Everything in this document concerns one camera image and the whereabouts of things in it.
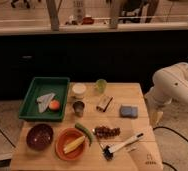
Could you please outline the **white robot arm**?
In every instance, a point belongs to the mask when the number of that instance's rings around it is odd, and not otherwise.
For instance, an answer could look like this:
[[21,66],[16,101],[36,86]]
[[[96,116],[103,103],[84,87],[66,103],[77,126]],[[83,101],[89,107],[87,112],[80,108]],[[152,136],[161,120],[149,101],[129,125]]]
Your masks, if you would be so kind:
[[157,70],[152,77],[153,86],[144,95],[149,121],[156,126],[163,115],[162,108],[178,100],[188,106],[188,63],[180,62]]

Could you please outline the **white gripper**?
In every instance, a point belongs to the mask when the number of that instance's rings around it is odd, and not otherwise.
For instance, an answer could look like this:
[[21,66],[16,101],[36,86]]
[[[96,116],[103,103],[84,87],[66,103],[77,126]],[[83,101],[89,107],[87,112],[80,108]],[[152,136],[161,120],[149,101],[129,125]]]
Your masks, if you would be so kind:
[[151,88],[145,95],[148,113],[154,115],[152,126],[155,127],[163,116],[163,112],[159,111],[170,103],[170,97],[157,88]]

